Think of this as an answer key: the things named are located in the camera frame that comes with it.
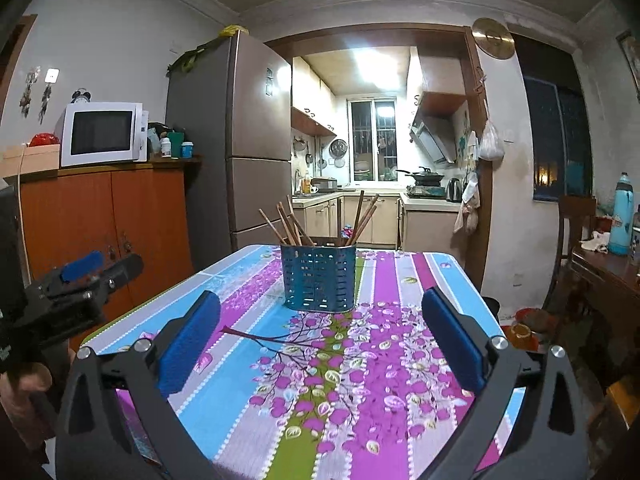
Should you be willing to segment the person's left hand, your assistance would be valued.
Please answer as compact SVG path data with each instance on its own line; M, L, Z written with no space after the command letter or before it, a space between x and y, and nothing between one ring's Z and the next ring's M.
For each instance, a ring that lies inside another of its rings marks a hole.
M50 370L34 363L16 376L1 375L1 405L29 451L35 451L53 434L50 422L32 402L32 395L52 386Z

